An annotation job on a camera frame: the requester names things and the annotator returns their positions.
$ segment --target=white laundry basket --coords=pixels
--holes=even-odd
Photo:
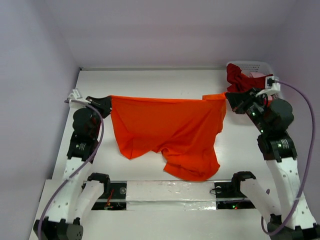
[[[247,76],[250,72],[274,75],[274,71],[270,65],[263,61],[230,61],[226,65],[228,66],[228,64],[237,65],[242,70],[242,73]]]

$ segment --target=light purple wall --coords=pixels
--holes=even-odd
[[[298,1],[286,24],[266,56],[282,81],[303,90],[316,114],[316,135],[313,161],[305,187],[305,195],[313,215],[320,223],[320,1]],[[298,167],[303,174],[311,137],[311,117],[305,101],[294,91],[282,87],[292,104],[295,120],[289,132],[298,152]]]
[[[46,0],[82,67],[261,59],[296,0]]]
[[[2,1],[0,32],[0,239],[26,240],[79,68],[44,1]]]

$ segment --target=orange cloth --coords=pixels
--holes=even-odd
[[[188,181],[205,181],[218,171],[214,143],[226,115],[224,93],[203,100],[111,99],[115,139],[125,157],[161,151],[167,160],[164,170]]]

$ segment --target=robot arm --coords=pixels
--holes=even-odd
[[[66,103],[77,109],[73,114],[74,131],[67,152],[62,184],[49,202],[51,204],[43,221],[36,220],[33,226],[34,232],[42,240],[81,240],[82,222],[97,199],[110,191],[109,175],[88,175],[99,144],[101,118],[106,118],[111,112],[111,97],[89,96],[83,99],[79,91],[74,89]]]
[[[244,93],[226,93],[236,114],[247,114],[261,133],[258,146],[275,182],[280,207],[267,195],[252,173],[239,172],[232,178],[236,191],[247,196],[267,222],[269,233],[284,221],[285,227],[271,235],[273,240],[311,240],[320,237],[320,227],[312,216],[302,193],[291,218],[291,212],[300,189],[297,152],[287,133],[294,120],[291,105],[283,99],[275,99],[269,105],[267,92],[251,89]]]

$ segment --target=red wire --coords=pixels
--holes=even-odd
[[[110,199],[112,198],[112,195],[114,194],[114,189],[111,190],[110,196],[108,197],[108,200],[106,201],[106,207],[108,207],[110,205]]]

